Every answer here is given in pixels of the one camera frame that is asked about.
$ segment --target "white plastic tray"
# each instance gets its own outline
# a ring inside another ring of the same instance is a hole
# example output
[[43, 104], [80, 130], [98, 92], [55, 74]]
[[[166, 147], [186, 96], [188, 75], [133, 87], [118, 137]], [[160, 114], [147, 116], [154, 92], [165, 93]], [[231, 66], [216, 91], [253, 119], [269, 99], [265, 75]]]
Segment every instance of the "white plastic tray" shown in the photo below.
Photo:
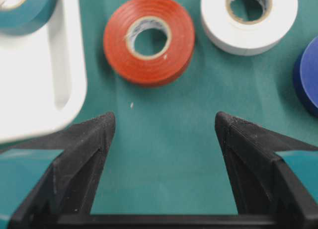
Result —
[[0, 143], [64, 128], [86, 90], [79, 0], [58, 0], [49, 22], [30, 35], [0, 33]]

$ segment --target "teal electrical tape roll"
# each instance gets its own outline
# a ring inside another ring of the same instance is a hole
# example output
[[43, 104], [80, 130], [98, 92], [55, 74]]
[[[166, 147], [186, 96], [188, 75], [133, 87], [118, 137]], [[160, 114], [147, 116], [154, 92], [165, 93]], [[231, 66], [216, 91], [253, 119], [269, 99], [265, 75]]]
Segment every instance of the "teal electrical tape roll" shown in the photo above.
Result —
[[10, 35], [29, 34], [51, 17], [57, 0], [0, 0], [0, 31]]

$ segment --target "blue electrical tape roll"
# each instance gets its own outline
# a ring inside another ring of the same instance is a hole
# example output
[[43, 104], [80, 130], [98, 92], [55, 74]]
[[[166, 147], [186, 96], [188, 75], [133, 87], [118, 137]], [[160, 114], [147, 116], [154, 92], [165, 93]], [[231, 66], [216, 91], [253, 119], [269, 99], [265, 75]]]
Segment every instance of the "blue electrical tape roll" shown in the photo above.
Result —
[[29, 34], [51, 17], [57, 0], [0, 0], [0, 31], [10, 35]]
[[305, 108], [318, 117], [318, 37], [295, 63], [294, 87]]

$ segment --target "teal surface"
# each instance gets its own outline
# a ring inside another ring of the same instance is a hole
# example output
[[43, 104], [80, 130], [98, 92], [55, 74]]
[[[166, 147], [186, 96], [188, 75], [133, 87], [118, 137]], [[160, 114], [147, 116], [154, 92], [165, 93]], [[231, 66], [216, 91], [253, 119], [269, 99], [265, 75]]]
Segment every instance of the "teal surface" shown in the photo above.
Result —
[[284, 159], [318, 203], [318, 152], [286, 151], [276, 153]]
[[0, 229], [63, 150], [8, 150], [0, 154]]
[[236, 214], [214, 131], [218, 111], [318, 145], [318, 121], [302, 107], [292, 83], [295, 60], [318, 33], [317, 0], [299, 0], [286, 37], [254, 57], [216, 48], [204, 34], [200, 0], [176, 0], [195, 25], [193, 59], [177, 81], [152, 89], [121, 79], [103, 54], [105, 25], [126, 1], [80, 0], [88, 92], [76, 122], [107, 111], [116, 116], [91, 213]]

